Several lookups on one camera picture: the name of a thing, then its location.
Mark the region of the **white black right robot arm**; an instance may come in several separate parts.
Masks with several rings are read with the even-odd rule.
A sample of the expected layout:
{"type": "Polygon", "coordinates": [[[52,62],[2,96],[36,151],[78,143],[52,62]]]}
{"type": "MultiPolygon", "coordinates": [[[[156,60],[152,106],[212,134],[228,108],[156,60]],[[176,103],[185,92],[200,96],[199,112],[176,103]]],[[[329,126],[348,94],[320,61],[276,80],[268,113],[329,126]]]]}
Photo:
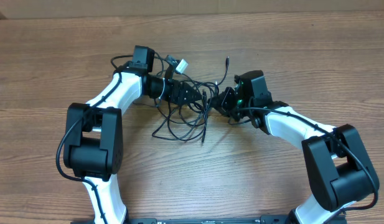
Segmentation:
{"type": "Polygon", "coordinates": [[[249,122],[303,153],[311,196],[287,215],[263,215],[260,223],[346,223],[348,211],[378,203],[380,182],[355,127],[309,119],[282,101],[274,101],[261,70],[234,77],[210,104],[223,116],[249,122]]]}

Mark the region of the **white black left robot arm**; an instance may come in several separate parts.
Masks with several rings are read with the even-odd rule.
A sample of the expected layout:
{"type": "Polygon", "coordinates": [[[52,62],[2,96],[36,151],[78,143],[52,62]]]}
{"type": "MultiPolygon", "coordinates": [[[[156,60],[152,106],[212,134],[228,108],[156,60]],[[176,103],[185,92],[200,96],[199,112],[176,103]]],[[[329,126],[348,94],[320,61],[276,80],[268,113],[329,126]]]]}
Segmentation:
{"type": "Polygon", "coordinates": [[[81,182],[88,190],[95,216],[92,223],[127,223],[117,173],[123,158],[122,116],[142,95],[183,106],[203,96],[186,82],[173,80],[187,66],[184,60],[167,59],[163,78],[151,75],[153,49],[137,45],[128,61],[114,67],[108,86],[87,103],[72,103],[67,110],[65,134],[55,157],[60,175],[81,182]]]}

